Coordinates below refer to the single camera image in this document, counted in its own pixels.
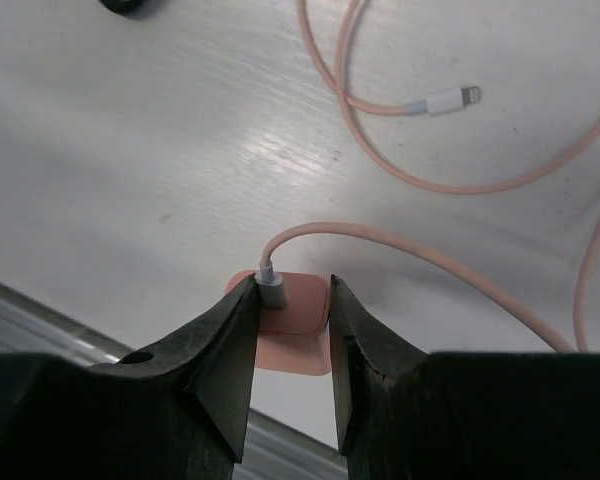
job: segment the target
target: black round object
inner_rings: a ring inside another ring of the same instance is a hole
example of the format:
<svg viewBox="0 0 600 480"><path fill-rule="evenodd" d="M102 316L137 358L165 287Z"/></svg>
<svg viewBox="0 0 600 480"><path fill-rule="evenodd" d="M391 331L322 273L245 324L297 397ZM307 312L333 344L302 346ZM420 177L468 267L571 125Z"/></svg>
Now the black round object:
<svg viewBox="0 0 600 480"><path fill-rule="evenodd" d="M131 13L142 6L146 0L100 0L102 4L114 13Z"/></svg>

